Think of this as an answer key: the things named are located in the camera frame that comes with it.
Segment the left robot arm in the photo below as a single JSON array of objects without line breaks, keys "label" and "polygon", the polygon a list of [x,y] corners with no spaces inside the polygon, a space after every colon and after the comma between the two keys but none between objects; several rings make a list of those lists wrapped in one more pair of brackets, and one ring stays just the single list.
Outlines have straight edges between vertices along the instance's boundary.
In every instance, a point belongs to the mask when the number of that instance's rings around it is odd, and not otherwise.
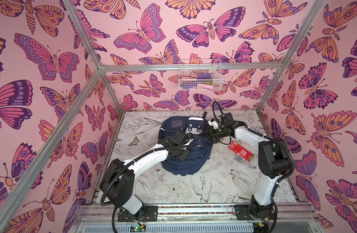
[{"label": "left robot arm", "polygon": [[100,183],[100,190],[103,192],[100,205],[113,205],[114,210],[127,211],[132,220],[141,220],[146,215],[146,205],[133,193],[135,180],[167,159],[173,157],[184,160],[189,148],[200,145],[198,136],[178,130],[173,136],[160,139],[155,146],[137,157],[125,161],[113,160]]}]

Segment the clear plastic pencil case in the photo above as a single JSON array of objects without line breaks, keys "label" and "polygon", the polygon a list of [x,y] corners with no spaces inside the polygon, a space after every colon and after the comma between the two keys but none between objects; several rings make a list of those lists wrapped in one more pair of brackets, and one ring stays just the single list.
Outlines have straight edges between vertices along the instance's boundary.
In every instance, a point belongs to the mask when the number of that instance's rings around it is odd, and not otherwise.
[{"label": "clear plastic pencil case", "polygon": [[244,166],[249,171],[256,169],[256,167],[254,165],[252,165],[251,163],[247,162],[242,157],[235,156],[234,160],[237,161],[238,163],[240,163],[242,166]]}]

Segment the navy blue backpack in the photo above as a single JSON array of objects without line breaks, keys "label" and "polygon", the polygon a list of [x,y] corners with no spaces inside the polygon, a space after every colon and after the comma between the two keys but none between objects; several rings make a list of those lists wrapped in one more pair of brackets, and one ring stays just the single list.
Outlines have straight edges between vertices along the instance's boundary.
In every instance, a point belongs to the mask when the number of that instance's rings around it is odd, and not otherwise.
[{"label": "navy blue backpack", "polygon": [[165,120],[159,130],[158,138],[166,139],[174,136],[176,131],[181,130],[187,134],[192,134],[194,141],[191,143],[196,147],[182,149],[183,154],[171,156],[162,161],[162,167],[174,175],[193,175],[197,173],[209,158],[213,143],[205,139],[204,132],[209,128],[206,121],[207,113],[201,117],[175,116]]}]

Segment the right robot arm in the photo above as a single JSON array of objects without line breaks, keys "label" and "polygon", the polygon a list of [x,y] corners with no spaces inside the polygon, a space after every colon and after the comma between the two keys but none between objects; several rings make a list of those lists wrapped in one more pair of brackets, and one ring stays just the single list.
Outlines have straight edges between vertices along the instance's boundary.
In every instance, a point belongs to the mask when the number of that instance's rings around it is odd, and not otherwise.
[{"label": "right robot arm", "polygon": [[241,208],[240,213],[244,218],[261,220],[269,214],[277,217],[278,207],[275,202],[275,193],[278,185],[284,179],[290,177],[295,166],[285,140],[282,138],[271,138],[266,134],[252,130],[243,121],[236,121],[231,113],[220,110],[220,117],[215,114],[215,102],[212,106],[214,119],[208,124],[205,133],[206,139],[219,143],[224,137],[232,137],[244,141],[249,145],[258,147],[258,166],[261,171],[259,187],[251,197],[248,208]]}]

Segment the red notebook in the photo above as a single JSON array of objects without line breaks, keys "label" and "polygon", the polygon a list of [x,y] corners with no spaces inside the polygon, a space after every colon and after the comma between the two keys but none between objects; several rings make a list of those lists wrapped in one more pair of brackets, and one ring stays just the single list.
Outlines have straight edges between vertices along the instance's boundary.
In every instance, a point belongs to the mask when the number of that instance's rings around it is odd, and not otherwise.
[{"label": "red notebook", "polygon": [[243,160],[250,162],[254,154],[248,151],[246,148],[241,146],[239,143],[232,141],[229,145],[228,148],[235,153],[238,157],[242,158]]}]

